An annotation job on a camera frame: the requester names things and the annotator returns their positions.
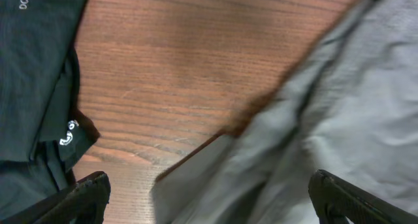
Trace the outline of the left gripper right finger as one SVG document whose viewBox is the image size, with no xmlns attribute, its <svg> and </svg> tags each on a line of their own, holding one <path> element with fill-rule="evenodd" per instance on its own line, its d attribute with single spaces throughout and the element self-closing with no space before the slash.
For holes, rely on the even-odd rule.
<svg viewBox="0 0 418 224">
<path fill-rule="evenodd" d="M 417 216 L 326 170 L 311 176 L 308 192 L 320 224 L 417 224 Z"/>
</svg>

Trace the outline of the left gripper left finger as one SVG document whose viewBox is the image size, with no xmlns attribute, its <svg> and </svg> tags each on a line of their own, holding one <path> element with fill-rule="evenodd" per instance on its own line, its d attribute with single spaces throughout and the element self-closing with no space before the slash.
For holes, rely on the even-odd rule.
<svg viewBox="0 0 418 224">
<path fill-rule="evenodd" d="M 2 224 L 102 224 L 111 186 L 108 175 L 94 172 L 72 186 L 1 221 Z"/>
</svg>

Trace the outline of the grey shorts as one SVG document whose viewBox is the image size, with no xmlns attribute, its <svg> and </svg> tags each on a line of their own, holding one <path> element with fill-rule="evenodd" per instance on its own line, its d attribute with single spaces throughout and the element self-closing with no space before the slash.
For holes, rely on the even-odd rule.
<svg viewBox="0 0 418 224">
<path fill-rule="evenodd" d="M 157 223 L 317 223 L 319 169 L 417 213 L 417 0 L 362 0 L 237 138 L 152 189 Z"/>
</svg>

